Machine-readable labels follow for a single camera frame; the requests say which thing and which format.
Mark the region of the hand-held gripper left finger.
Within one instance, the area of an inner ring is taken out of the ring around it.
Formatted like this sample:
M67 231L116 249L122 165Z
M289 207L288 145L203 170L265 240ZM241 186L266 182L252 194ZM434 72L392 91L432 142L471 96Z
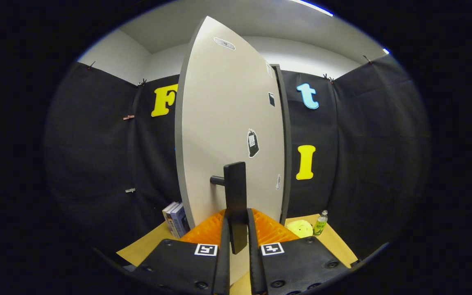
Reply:
M221 210L180 240L163 239L133 276L158 295L228 295L230 231Z

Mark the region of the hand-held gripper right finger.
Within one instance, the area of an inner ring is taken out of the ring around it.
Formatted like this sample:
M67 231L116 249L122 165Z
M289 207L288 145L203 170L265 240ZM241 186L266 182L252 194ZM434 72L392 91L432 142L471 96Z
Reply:
M253 295L314 294L350 273L315 237L260 243L266 229L271 229L274 237L287 229L254 209L248 209L247 214Z

